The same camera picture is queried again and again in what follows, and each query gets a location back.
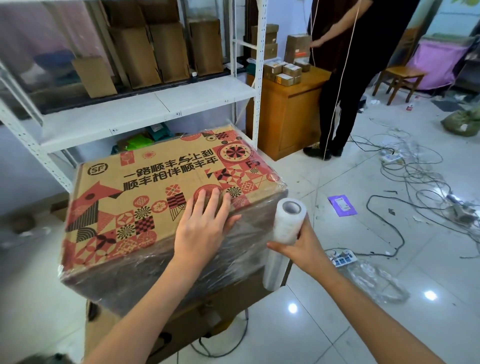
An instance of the wooden cabinet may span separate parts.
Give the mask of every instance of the wooden cabinet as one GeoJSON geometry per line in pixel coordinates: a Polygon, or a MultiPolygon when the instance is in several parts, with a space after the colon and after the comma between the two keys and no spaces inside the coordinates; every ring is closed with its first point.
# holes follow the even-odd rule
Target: wooden cabinet
{"type": "MultiPolygon", "coordinates": [[[[301,83],[285,87],[267,79],[262,81],[262,101],[258,147],[278,160],[318,142],[320,123],[318,97],[330,72],[311,67],[302,73],[301,83]]],[[[247,83],[254,77],[248,75],[247,83]]],[[[252,137],[253,100],[247,106],[247,135],[252,137]]]]}

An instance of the purple fabric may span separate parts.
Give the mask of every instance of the purple fabric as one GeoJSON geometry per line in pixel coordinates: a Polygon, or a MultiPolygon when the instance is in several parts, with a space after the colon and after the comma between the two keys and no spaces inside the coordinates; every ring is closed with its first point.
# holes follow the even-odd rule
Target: purple fabric
{"type": "Polygon", "coordinates": [[[427,72],[418,90],[431,90],[453,83],[453,67],[462,58],[468,47],[452,43],[421,40],[413,57],[408,61],[408,67],[418,68],[427,72]]]}
{"type": "Polygon", "coordinates": [[[344,194],[341,194],[340,196],[331,196],[328,200],[335,209],[336,214],[340,217],[357,214],[355,208],[344,194]]]}

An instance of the white metal shelf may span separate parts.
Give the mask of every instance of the white metal shelf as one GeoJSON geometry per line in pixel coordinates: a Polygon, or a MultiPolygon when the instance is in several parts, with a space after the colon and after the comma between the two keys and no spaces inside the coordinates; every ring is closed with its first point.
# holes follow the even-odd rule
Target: white metal shelf
{"type": "Polygon", "coordinates": [[[44,116],[40,145],[56,152],[254,96],[253,88],[224,76],[60,111],[44,116]]]}

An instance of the wooden chair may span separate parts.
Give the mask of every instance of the wooden chair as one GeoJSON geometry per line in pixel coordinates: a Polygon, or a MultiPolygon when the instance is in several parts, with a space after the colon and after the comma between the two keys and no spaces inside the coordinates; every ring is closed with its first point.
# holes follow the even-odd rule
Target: wooden chair
{"type": "Polygon", "coordinates": [[[427,74],[426,72],[419,70],[417,68],[406,66],[412,54],[419,29],[420,28],[409,28],[405,30],[402,38],[400,39],[400,42],[398,43],[398,46],[394,51],[394,54],[399,50],[403,50],[404,52],[406,52],[406,56],[404,57],[400,65],[389,67],[386,70],[380,72],[380,75],[378,76],[378,81],[377,81],[377,84],[375,85],[375,89],[372,95],[373,96],[376,95],[381,83],[387,84],[388,85],[387,94],[390,93],[390,91],[393,88],[393,93],[390,96],[387,105],[390,105],[392,103],[398,89],[403,86],[407,86],[410,88],[410,92],[408,93],[407,101],[406,101],[406,102],[409,102],[410,98],[412,97],[413,93],[419,86],[423,77],[427,74]],[[411,79],[411,78],[415,78],[416,80],[414,82],[407,81],[408,79],[411,79]]]}

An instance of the standing person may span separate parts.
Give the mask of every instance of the standing person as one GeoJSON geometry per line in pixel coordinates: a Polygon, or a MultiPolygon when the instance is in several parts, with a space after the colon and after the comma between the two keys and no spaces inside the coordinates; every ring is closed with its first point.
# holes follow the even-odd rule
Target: standing person
{"type": "Polygon", "coordinates": [[[311,48],[320,47],[353,27],[357,19],[349,50],[345,50],[342,61],[322,87],[319,99],[320,142],[304,148],[306,155],[323,160],[342,155],[357,116],[360,98],[372,78],[387,67],[418,3],[419,0],[358,0],[338,23],[310,44],[311,48]],[[342,112],[333,139],[333,117],[338,101],[342,112]]]}
{"type": "MultiPolygon", "coordinates": [[[[145,297],[100,341],[84,364],[146,362],[168,318],[215,256],[225,234],[240,219],[240,215],[228,218],[230,194],[224,195],[215,214],[219,197],[220,190],[214,189],[205,210],[205,190],[200,191],[196,203],[192,198],[188,200],[167,268],[145,297]]],[[[325,255],[308,216],[294,245],[269,242],[268,247],[293,260],[326,289],[379,364],[444,364],[337,271],[325,255]]],[[[296,344],[295,338],[290,344],[296,344]]]]}

